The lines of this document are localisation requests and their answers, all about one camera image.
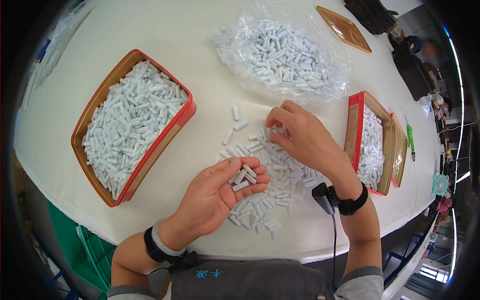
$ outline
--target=green plastic crate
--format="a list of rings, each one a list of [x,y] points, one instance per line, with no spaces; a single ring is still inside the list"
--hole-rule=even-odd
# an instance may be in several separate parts
[[[114,246],[77,224],[52,203],[48,209],[63,255],[70,269],[104,293],[111,287]]]

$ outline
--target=left hand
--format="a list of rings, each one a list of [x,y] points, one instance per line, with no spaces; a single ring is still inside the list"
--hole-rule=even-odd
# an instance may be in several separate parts
[[[256,184],[233,192],[228,180],[247,164],[256,174]],[[158,226],[162,242],[180,250],[202,235],[214,232],[237,202],[266,190],[270,176],[255,157],[233,157],[204,169],[187,188],[178,210]]]

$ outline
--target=pink clothing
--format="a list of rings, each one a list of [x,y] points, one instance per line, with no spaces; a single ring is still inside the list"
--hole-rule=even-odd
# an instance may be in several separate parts
[[[441,202],[440,202],[440,209],[439,209],[439,211],[440,211],[441,213],[443,213],[443,212],[446,212],[447,210],[448,210],[448,204],[447,204],[447,202],[446,202],[446,201],[441,201]]]

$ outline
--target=dark fabric pile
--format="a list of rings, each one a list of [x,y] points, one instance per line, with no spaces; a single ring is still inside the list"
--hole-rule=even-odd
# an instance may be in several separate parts
[[[396,26],[396,19],[379,0],[345,0],[345,7],[373,35],[389,33]]]
[[[390,43],[394,48],[392,53],[396,68],[407,84],[413,99],[419,101],[423,96],[432,93],[435,83],[423,62],[412,53],[408,41],[403,40],[398,43],[390,36]]]

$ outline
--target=clear plastic bag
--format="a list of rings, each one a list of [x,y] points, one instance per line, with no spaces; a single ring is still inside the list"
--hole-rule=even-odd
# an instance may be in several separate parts
[[[71,12],[60,17],[57,26],[53,30],[52,41],[45,50],[45,56],[40,65],[42,69],[36,77],[35,89],[43,82],[43,80],[55,69],[60,56],[70,41],[71,37],[77,30],[78,26],[83,22],[87,15],[92,11],[94,6],[85,8],[89,1],[83,1]]]
[[[259,69],[256,64],[259,61],[258,53],[254,48],[256,44],[261,43],[262,39],[259,38],[259,34],[262,35],[260,29],[262,25],[260,24],[261,21],[265,22],[265,20],[273,21],[274,24],[277,24],[276,21],[278,21],[281,24],[280,29],[278,29],[279,34],[289,28],[290,32],[297,34],[299,37],[305,35],[303,38],[307,40],[305,44],[314,44],[312,53],[318,55],[312,55],[312,62],[318,67],[319,72],[315,73],[321,73],[322,77],[320,78],[319,75],[313,76],[312,81],[316,82],[316,79],[319,79],[323,83],[322,86],[318,87],[310,83],[307,79],[312,77],[305,75],[305,72],[310,72],[309,68],[306,68],[307,70],[296,69],[291,63],[294,60],[285,61],[287,64],[280,62],[282,62],[282,67],[292,68],[297,74],[297,80],[293,80],[297,82],[296,84],[285,83],[282,78],[265,79],[265,74],[257,75]],[[307,7],[302,7],[296,2],[253,1],[242,8],[232,26],[216,30],[212,40],[216,44],[220,59],[240,79],[242,86],[246,89],[270,96],[278,97],[280,95],[281,98],[291,99],[304,107],[318,103],[340,102],[342,97],[347,95],[351,78],[350,56],[342,45],[340,49],[334,48],[322,37],[318,24],[323,23],[324,20],[321,19],[320,15],[312,15]],[[331,32],[326,25],[322,31]],[[294,47],[292,49],[296,50],[297,53],[302,52]],[[300,82],[303,77],[309,83],[307,87],[303,86],[303,82]]]
[[[421,110],[423,112],[423,115],[428,118],[428,115],[430,114],[430,111],[432,110],[432,95],[428,94],[427,96],[423,96],[419,100]]]

